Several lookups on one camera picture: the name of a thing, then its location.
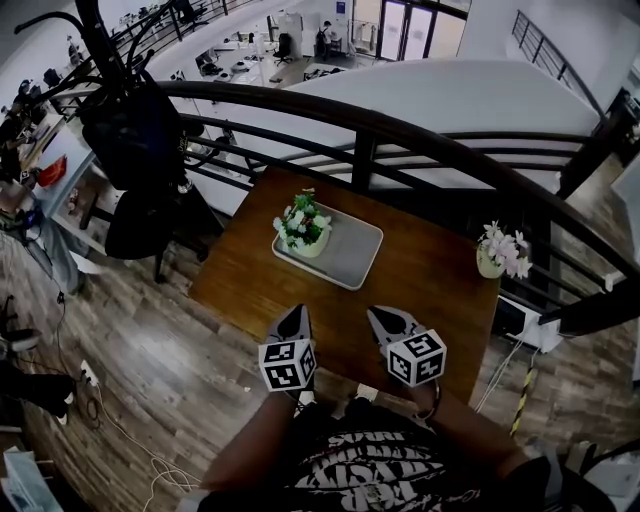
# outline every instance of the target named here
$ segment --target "white cable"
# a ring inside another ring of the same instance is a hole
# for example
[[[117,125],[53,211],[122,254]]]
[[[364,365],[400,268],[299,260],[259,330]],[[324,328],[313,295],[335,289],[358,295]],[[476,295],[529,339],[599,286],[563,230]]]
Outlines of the white cable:
[[[187,471],[185,471],[185,470],[181,469],[180,467],[176,466],[175,464],[163,459],[162,457],[159,457],[158,455],[153,453],[151,450],[149,450],[146,446],[144,446],[143,444],[139,443],[133,437],[131,437],[129,434],[127,434],[124,431],[124,429],[122,429],[122,427],[120,427],[120,425],[118,425],[115,421],[113,421],[111,419],[111,416],[109,416],[109,414],[107,413],[107,409],[104,406],[104,400],[102,399],[102,390],[100,389],[100,384],[96,384],[96,387],[98,388],[98,397],[100,399],[100,406],[102,407],[102,412],[104,413],[104,415],[107,418],[107,420],[109,420],[109,423],[111,423],[114,427],[116,427],[116,429],[118,429],[122,433],[123,436],[125,436],[127,439],[129,439],[129,441],[131,441],[135,445],[137,445],[140,448],[142,448],[151,457],[151,466],[153,467],[153,469],[156,472],[157,476],[153,479],[153,482],[151,482],[151,497],[147,500],[147,503],[145,504],[144,509],[142,510],[142,512],[145,512],[147,510],[147,507],[149,506],[149,503],[151,503],[151,500],[154,497],[153,485],[160,478],[162,478],[163,482],[165,482],[165,483],[167,483],[169,485],[176,485],[176,486],[180,487],[180,489],[184,493],[192,491],[194,486],[200,483],[200,480],[198,478],[196,478],[195,476],[193,476],[191,473],[188,473]],[[161,468],[161,469],[163,469],[163,471],[159,471],[158,470],[158,468],[155,465],[156,461],[164,466],[164,467]],[[173,478],[173,476],[172,476],[173,473],[178,473],[182,478],[184,478],[185,483],[181,484],[181,483],[176,482],[175,478]],[[197,482],[197,484],[190,483],[189,482],[189,478],[191,478],[192,480]]]
[[[498,383],[500,382],[500,379],[502,378],[502,375],[507,369],[507,366],[509,366],[509,362],[511,361],[511,358],[515,355],[515,353],[518,350],[520,350],[520,347],[522,347],[522,345],[524,344],[524,340],[527,337],[529,329],[533,325],[534,321],[535,321],[535,317],[533,317],[529,321],[526,328],[522,332],[522,335],[518,339],[518,343],[516,343],[515,347],[513,347],[513,350],[511,351],[511,353],[502,361],[502,363],[500,363],[498,368],[496,368],[496,371],[494,372],[493,377],[491,377],[491,380],[487,385],[486,391],[484,392],[484,394],[482,395],[482,398],[480,399],[480,401],[478,402],[478,405],[476,406],[476,409],[475,409],[476,412],[480,412],[480,410],[486,403],[487,399],[489,398],[489,395],[491,395],[491,393],[493,393],[494,389],[497,387]]]
[[[164,471],[162,473],[158,473],[158,476],[156,476],[153,481],[151,482],[151,496],[149,497],[149,499],[147,500],[147,502],[144,504],[144,508],[142,509],[142,512],[146,512],[147,507],[149,506],[149,503],[151,503],[151,501],[153,501],[153,498],[155,497],[155,490],[153,488],[154,484],[158,481],[159,478],[162,478],[164,480],[164,475],[168,475],[170,473],[180,473],[183,474],[182,470],[177,470],[177,469],[171,469],[169,471]]]

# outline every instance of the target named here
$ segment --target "handrail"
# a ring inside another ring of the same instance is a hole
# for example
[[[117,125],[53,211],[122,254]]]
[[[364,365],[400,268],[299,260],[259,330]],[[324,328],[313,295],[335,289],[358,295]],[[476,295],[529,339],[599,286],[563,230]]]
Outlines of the handrail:
[[[533,21],[531,21],[531,19],[529,19],[527,17],[526,14],[524,14],[520,9],[518,9],[518,15],[516,16],[516,24],[518,23],[518,18],[522,16],[526,22],[528,23],[529,26],[533,27],[534,29],[536,29],[544,38],[544,42],[547,43],[551,49],[556,52],[556,54],[558,54],[563,62],[564,65],[566,66],[566,68],[569,70],[569,72],[573,75],[573,78],[575,79],[575,81],[578,83],[578,85],[580,86],[580,89],[582,90],[582,93],[584,94],[585,98],[587,98],[587,101],[589,102],[589,104],[591,105],[591,107],[598,113],[598,115],[600,116],[600,120],[605,119],[605,114],[604,111],[602,110],[602,108],[600,107],[600,105],[598,104],[598,102],[596,101],[595,97],[593,96],[593,94],[591,93],[591,90],[589,90],[589,88],[587,87],[587,85],[584,83],[584,81],[582,80],[582,78],[580,77],[580,75],[576,72],[575,68],[571,65],[571,63],[567,60],[567,58],[564,56],[564,54],[558,50],[558,47],[553,44],[553,41],[551,41],[551,39],[549,39],[547,37],[547,35],[540,30],[540,28],[538,27],[538,25],[536,25]]]
[[[633,259],[619,254],[589,226],[583,215],[567,203],[506,165],[425,128],[375,110],[293,91],[210,82],[177,81],[160,82],[159,85],[169,96],[236,103],[301,116],[356,133],[369,133],[376,140],[397,144],[433,158],[502,193],[517,197],[518,201],[540,211],[590,246],[629,279],[640,281],[640,266]]]

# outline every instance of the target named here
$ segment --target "gray tray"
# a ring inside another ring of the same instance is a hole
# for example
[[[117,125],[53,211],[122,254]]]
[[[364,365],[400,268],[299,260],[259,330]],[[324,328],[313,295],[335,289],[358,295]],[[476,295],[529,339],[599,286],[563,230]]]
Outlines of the gray tray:
[[[333,226],[322,253],[316,258],[305,258],[293,249],[285,252],[284,242],[278,236],[271,245],[273,253],[278,258],[347,290],[359,290],[382,244],[382,230],[320,203],[316,203],[316,206],[322,215],[331,216]]]

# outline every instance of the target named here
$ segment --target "floor below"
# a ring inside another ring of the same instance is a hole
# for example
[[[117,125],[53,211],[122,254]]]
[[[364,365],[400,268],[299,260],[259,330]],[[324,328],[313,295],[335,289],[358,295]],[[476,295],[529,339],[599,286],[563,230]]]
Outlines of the floor below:
[[[570,202],[630,251],[626,218],[608,186],[618,173],[615,163],[603,166]],[[584,257],[577,244],[568,240],[566,246]],[[153,282],[152,260],[94,259],[102,273],[89,276],[82,293],[69,297],[63,309],[56,304],[56,285],[22,247],[4,240],[3,289],[16,297],[20,323],[44,333],[37,350],[23,354],[20,365],[43,371],[36,363],[59,369],[64,364],[78,375],[86,359],[98,375],[111,417],[151,451],[200,476],[266,395],[257,344],[188,298],[199,268],[189,251],[171,247],[164,285]],[[633,321],[566,339],[539,355],[518,442],[541,438],[562,449],[582,439],[616,446],[639,437],[640,398],[631,389],[636,328]],[[471,405],[510,350],[504,340],[491,340]],[[524,350],[514,356],[482,410],[505,428],[513,421],[530,357]],[[324,371],[317,378],[320,394],[341,402],[356,385]],[[95,402],[89,400],[97,397],[95,388],[81,387],[66,427],[25,404],[29,439],[95,510],[141,510],[155,476],[150,457],[103,414],[91,419]],[[410,404],[386,395],[377,401],[400,412],[411,410]],[[179,489],[156,484],[155,492],[153,510],[175,509]]]

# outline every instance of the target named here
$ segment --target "office chair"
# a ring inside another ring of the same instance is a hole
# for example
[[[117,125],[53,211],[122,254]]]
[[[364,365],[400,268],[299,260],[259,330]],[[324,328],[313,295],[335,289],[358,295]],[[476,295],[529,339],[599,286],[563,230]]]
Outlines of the office chair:
[[[191,23],[191,27],[189,27],[186,31],[193,30],[195,32],[195,29],[197,27],[209,24],[208,21],[198,22],[202,15],[207,12],[207,8],[204,6],[199,7],[196,10],[193,8],[189,0],[176,0],[175,8],[182,13],[182,17],[178,20],[180,23],[182,23],[183,25]]]
[[[279,66],[283,62],[293,62],[291,55],[291,44],[293,40],[289,34],[280,34],[278,38],[278,49],[273,52],[273,56],[278,60],[276,66]]]

